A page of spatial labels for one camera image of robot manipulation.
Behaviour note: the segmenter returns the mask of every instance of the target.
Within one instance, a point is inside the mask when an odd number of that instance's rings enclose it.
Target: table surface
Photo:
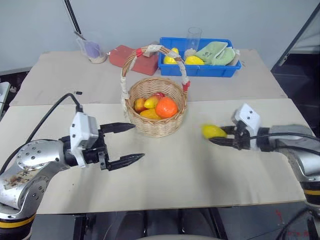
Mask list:
[[[115,171],[98,164],[72,167],[50,182],[39,214],[108,212],[143,209],[256,205],[304,200],[300,184],[284,155],[218,146],[201,136],[200,126],[231,125],[231,115],[244,102],[260,114],[262,126],[307,123],[290,99],[197,101],[188,103],[181,128],[163,138],[136,129],[105,141],[110,159],[145,153],[138,162]],[[84,104],[98,124],[126,122],[120,104]],[[0,124],[0,165],[23,144],[49,105],[12,106]],[[69,134],[74,105],[60,105],[40,128],[36,139]]]
[[[254,49],[241,49],[242,68],[233,77],[193,77],[189,101],[287,98],[276,79]],[[68,92],[81,91],[82,104],[120,103],[121,68],[110,64],[92,64],[79,51],[52,51],[42,54],[24,79],[11,106],[53,105]],[[154,76],[160,76],[158,69]],[[128,89],[137,81],[150,76],[130,72]],[[181,82],[179,76],[168,78]],[[66,99],[63,104],[71,104]]]

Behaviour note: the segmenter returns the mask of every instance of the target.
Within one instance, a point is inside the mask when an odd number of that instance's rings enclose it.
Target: light green towel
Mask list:
[[[207,46],[196,52],[196,56],[204,61],[205,64],[211,64],[212,58],[216,58],[226,47],[228,43],[223,41],[212,41]]]
[[[211,65],[225,66],[235,58],[235,50],[231,46],[226,47],[219,56],[213,57]]]

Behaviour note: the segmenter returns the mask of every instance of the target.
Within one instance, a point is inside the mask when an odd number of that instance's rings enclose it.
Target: orange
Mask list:
[[[177,112],[177,104],[168,96],[161,98],[155,107],[155,113],[163,119],[170,118]]]

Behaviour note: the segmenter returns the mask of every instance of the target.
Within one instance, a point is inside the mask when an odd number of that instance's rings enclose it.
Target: blue plastic crate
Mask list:
[[[186,38],[179,37],[161,37],[160,45],[165,46],[167,49],[177,48],[181,57],[185,54]],[[232,47],[232,43],[228,39],[211,39],[201,38],[199,42],[199,50],[204,48],[209,43],[226,42],[228,47]],[[181,76],[179,66],[176,64],[164,64],[165,55],[161,53],[158,59],[158,66],[163,76]],[[234,75],[236,70],[241,68],[240,61],[235,66],[212,66],[212,65],[185,65],[186,74],[188,76],[197,77],[224,77],[230,78]]]

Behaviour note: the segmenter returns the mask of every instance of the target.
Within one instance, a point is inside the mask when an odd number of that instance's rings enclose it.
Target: cup with purple item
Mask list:
[[[79,44],[82,54],[87,56],[91,63],[100,64],[107,59],[107,54],[102,51],[98,43],[80,37],[76,39],[76,42]]]

